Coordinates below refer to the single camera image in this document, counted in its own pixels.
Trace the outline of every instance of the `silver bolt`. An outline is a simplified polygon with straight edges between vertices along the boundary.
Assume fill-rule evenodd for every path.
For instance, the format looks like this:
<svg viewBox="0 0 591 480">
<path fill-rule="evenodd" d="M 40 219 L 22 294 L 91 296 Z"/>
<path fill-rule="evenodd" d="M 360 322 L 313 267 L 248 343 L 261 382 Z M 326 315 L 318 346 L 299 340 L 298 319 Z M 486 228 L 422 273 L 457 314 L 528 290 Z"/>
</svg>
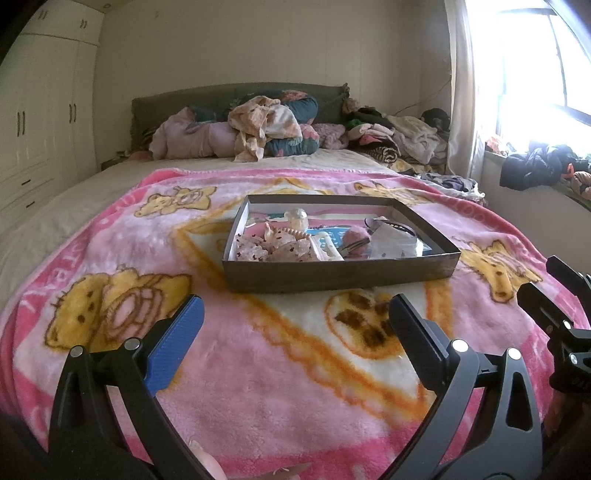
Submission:
<svg viewBox="0 0 591 480">
<path fill-rule="evenodd" d="M 126 350 L 137 350 L 139 347 L 139 340 L 137 338 L 128 338 L 124 345 Z"/>
<path fill-rule="evenodd" d="M 84 349 L 80 345 L 76 345 L 75 347 L 72 347 L 72 349 L 70 350 L 70 356 L 77 358 L 80 355 L 82 355 L 83 352 Z"/>
<path fill-rule="evenodd" d="M 467 352 L 468 348 L 469 348 L 468 344 L 464 340 L 461 340 L 461 339 L 454 340 L 452 342 L 452 347 L 456 352 L 460 352 L 460 353 Z"/>
<path fill-rule="evenodd" d="M 509 348 L 507 350 L 507 355 L 509 355 L 513 360 L 519 360 L 521 358 L 521 352 L 517 348 Z"/>
</svg>

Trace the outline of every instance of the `wardrobe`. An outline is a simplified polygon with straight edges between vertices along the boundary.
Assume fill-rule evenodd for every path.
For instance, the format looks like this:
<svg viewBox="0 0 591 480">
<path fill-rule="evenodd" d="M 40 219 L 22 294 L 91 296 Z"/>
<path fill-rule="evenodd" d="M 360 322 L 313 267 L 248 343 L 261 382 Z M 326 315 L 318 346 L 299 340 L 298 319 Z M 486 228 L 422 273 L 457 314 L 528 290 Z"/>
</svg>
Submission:
<svg viewBox="0 0 591 480">
<path fill-rule="evenodd" d="M 0 64 L 0 235 L 98 170 L 92 122 L 103 13 L 49 0 Z"/>
</svg>

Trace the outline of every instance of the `headboard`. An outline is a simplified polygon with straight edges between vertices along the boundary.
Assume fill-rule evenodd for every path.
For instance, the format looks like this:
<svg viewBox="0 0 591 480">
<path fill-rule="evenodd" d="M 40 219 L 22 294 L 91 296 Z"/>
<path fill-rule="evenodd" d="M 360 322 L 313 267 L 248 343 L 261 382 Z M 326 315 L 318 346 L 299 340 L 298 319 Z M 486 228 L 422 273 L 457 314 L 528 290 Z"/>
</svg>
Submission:
<svg viewBox="0 0 591 480">
<path fill-rule="evenodd" d="M 136 150 L 142 143 L 142 132 L 157 127 L 170 115 L 189 105 L 222 113 L 230 103 L 250 93 L 263 90 L 300 90 L 309 93 L 318 101 L 315 123 L 338 124 L 343 121 L 343 100 L 349 97 L 349 86 L 339 87 L 311 85 L 307 83 L 230 83 L 177 90 L 149 97 L 135 98 L 131 102 L 131 148 Z"/>
</svg>

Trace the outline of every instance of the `cardboard box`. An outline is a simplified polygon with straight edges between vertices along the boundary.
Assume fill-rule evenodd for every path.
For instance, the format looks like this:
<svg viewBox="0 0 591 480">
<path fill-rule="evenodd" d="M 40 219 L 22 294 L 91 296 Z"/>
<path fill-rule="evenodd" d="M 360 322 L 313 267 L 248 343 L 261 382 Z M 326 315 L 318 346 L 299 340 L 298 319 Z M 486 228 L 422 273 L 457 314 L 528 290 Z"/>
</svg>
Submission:
<svg viewBox="0 0 591 480">
<path fill-rule="evenodd" d="M 243 234 L 251 213 L 275 214 L 302 208 L 318 212 L 346 212 L 351 207 L 371 216 L 410 226 L 432 250 L 423 257 L 325 262 L 236 261 L 236 236 Z M 234 292 L 293 293 L 298 291 L 369 288 L 452 276 L 460 251 L 418 213 L 392 198 L 352 195 L 249 195 L 238 210 L 222 264 Z"/>
</svg>

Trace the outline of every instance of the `teddy bear print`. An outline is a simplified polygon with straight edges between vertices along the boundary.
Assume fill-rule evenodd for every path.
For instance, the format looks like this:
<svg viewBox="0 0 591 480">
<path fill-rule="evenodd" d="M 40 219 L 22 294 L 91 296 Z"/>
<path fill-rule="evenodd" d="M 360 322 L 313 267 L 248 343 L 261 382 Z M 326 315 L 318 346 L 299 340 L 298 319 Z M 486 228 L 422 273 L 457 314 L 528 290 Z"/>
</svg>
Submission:
<svg viewBox="0 0 591 480">
<path fill-rule="evenodd" d="M 326 323 L 354 355 L 382 359 L 401 355 L 402 345 L 389 322 L 388 293 L 349 290 L 331 297 L 324 308 Z"/>
<path fill-rule="evenodd" d="M 491 298 L 498 303 L 510 301 L 523 284 L 542 281 L 539 275 L 518 262 L 500 240 L 484 249 L 472 242 L 468 245 L 470 249 L 460 249 L 461 262 L 488 282 Z"/>
<path fill-rule="evenodd" d="M 134 215 L 136 217 L 145 217 L 153 213 L 170 215 L 180 209 L 208 210 L 212 204 L 210 196 L 216 190 L 217 187 L 192 190 L 177 186 L 172 195 L 154 193 L 148 197 L 147 203 L 142 205 Z"/>
<path fill-rule="evenodd" d="M 362 183 L 357 182 L 355 183 L 355 190 L 364 195 L 369 195 L 372 197 L 393 198 L 405 204 L 407 207 L 414 207 L 415 205 L 420 205 L 422 203 L 432 203 L 431 200 L 427 200 L 425 197 L 411 192 L 408 189 L 387 188 L 374 181 L 372 183 L 374 186 L 368 187 Z"/>
<path fill-rule="evenodd" d="M 45 344 L 58 350 L 74 345 L 91 352 L 115 349 L 170 317 L 190 292 L 191 277 L 185 274 L 138 275 L 128 268 L 114 275 L 86 275 L 54 304 Z"/>
</svg>

